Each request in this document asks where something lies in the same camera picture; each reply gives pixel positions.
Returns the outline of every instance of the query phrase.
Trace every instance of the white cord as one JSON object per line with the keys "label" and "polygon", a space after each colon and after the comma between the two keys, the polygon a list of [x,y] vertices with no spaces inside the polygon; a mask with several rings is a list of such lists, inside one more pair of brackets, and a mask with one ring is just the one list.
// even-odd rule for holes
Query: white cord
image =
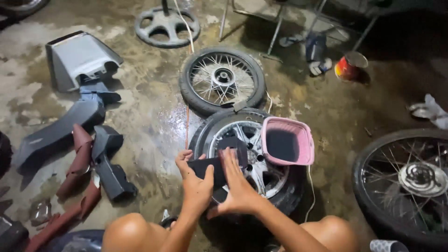
{"label": "white cord", "polygon": [[313,191],[313,204],[311,204],[310,209],[308,210],[308,212],[306,212],[305,215],[305,222],[308,221],[308,214],[311,212],[311,210],[314,207],[314,204],[316,203],[316,195],[314,195],[314,187],[313,187],[313,180],[311,179],[311,166],[308,166],[308,176],[310,177],[310,183],[311,183],[311,190]]}
{"label": "white cord", "polygon": [[188,34],[190,35],[191,52],[194,53],[193,36],[191,34],[190,27],[188,26],[187,21],[185,21],[184,17],[181,14],[181,9],[179,9],[179,6],[177,5],[177,0],[174,0],[174,4],[176,5],[176,9],[177,9],[177,12],[179,13],[179,16],[182,18],[182,21],[187,26]]}
{"label": "white cord", "polygon": [[271,104],[269,105],[269,109],[267,110],[267,113],[270,114],[270,113],[271,113],[271,109],[272,109],[272,99],[271,99],[271,97],[269,96],[269,93],[267,92],[267,90],[266,90],[266,93],[267,93],[267,97],[268,97],[269,100],[271,101]]}

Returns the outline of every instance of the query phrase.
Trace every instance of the paint can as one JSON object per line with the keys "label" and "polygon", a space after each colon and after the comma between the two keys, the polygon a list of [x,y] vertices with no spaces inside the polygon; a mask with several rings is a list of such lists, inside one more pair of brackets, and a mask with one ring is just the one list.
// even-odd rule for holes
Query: paint can
{"label": "paint can", "polygon": [[366,57],[358,52],[348,52],[335,66],[335,74],[338,79],[352,81],[355,80],[361,68],[369,65]]}

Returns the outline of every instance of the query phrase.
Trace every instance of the wheel rim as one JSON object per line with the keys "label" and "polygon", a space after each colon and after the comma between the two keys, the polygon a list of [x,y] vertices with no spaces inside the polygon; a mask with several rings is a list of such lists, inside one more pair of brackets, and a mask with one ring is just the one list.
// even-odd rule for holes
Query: wheel rim
{"label": "wheel rim", "polygon": [[448,140],[405,138],[372,152],[361,168],[371,202],[402,225],[423,233],[448,231]]}
{"label": "wheel rim", "polygon": [[244,176],[254,189],[266,198],[275,196],[286,182],[289,166],[276,166],[267,162],[262,153],[262,125],[252,121],[232,122],[222,127],[214,136],[208,149],[208,156],[217,156],[217,144],[226,137],[237,136],[247,145],[248,167]]}
{"label": "wheel rim", "polygon": [[0,3],[0,6],[13,11],[27,11],[36,7],[42,0],[29,0],[29,1],[6,1]]}
{"label": "wheel rim", "polygon": [[215,106],[248,100],[258,88],[253,67],[240,56],[227,52],[211,52],[198,57],[188,76],[193,92]]}

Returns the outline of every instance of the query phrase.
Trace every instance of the concrete floor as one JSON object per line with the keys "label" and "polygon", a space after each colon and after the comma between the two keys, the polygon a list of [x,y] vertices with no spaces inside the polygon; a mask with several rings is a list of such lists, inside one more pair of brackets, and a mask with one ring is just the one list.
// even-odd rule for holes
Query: concrete floor
{"label": "concrete floor", "polygon": [[[274,9],[260,7],[257,1],[241,0],[237,4],[249,11],[275,14]],[[10,137],[15,148],[24,136],[56,120],[78,99],[76,93],[60,94],[52,90],[43,47],[46,42],[84,30],[125,60],[114,76],[119,80],[114,89],[122,101],[108,108],[104,124],[125,135],[124,144],[112,162],[123,167],[139,189],[139,195],[131,202],[111,204],[103,192],[97,207],[73,230],[103,229],[117,217],[131,212],[141,213],[150,222],[159,222],[164,209],[173,214],[180,210],[182,189],[173,158],[185,147],[186,105],[179,93],[178,74],[188,56],[188,47],[153,48],[139,40],[133,28],[136,15],[157,5],[155,0],[51,1],[42,11],[0,33],[0,130]],[[313,133],[316,158],[311,176],[316,206],[309,221],[330,214],[348,220],[359,234],[362,251],[368,251],[368,242],[374,234],[352,193],[351,163],[374,138],[403,128],[427,126],[411,119],[405,106],[422,100],[428,91],[435,92],[438,99],[446,76],[441,76],[440,71],[422,73],[425,62],[412,63],[400,58],[378,61],[378,57],[372,57],[367,68],[368,84],[343,83],[332,70],[325,76],[311,78],[299,45],[289,48],[275,45],[273,54],[282,58],[283,64],[259,57],[259,52],[267,50],[274,23],[230,12],[224,31],[227,37],[218,43],[223,8],[224,1],[214,0],[212,4],[194,1],[193,10],[202,27],[195,49],[227,45],[248,52],[260,63],[273,100],[271,114],[305,122]],[[287,14],[281,35],[302,32],[313,17],[309,11],[298,8],[290,8]],[[317,27],[328,28],[324,24]],[[350,43],[329,39],[329,55],[338,59],[345,48],[352,46]],[[369,54],[378,55],[369,48],[374,47],[366,49]],[[440,65],[438,61],[429,63]],[[440,85],[429,87],[427,83]],[[202,120],[190,113],[189,137]],[[372,132],[373,138],[366,134],[365,128]],[[34,235],[37,232],[29,222],[30,203],[51,197],[55,213],[79,199],[60,203],[55,196],[74,157],[73,151],[63,153],[41,168],[31,181],[25,181],[11,168],[0,180],[0,185],[11,187],[3,199],[14,200],[6,214],[20,220]],[[311,201],[308,186],[304,200],[293,213],[294,220],[304,221]],[[224,251],[229,247],[232,251],[256,251],[256,245],[244,243],[244,236],[217,234],[214,225],[201,221],[190,251]]]}

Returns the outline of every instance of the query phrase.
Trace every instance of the hand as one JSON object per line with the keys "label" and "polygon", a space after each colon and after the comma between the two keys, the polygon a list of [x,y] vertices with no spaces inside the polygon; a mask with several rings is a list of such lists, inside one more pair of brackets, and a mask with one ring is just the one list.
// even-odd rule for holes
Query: hand
{"label": "hand", "polygon": [[207,218],[210,219],[224,213],[256,214],[258,206],[265,199],[244,178],[234,150],[229,148],[223,150],[222,158],[221,162],[223,162],[229,192],[223,203],[208,211]]}
{"label": "hand", "polygon": [[213,194],[213,169],[212,165],[207,167],[204,179],[196,176],[187,161],[193,155],[192,150],[184,150],[179,152],[176,157],[176,165],[182,175],[182,184],[184,187],[184,202],[182,204],[182,212],[187,215],[199,217],[208,207]]}

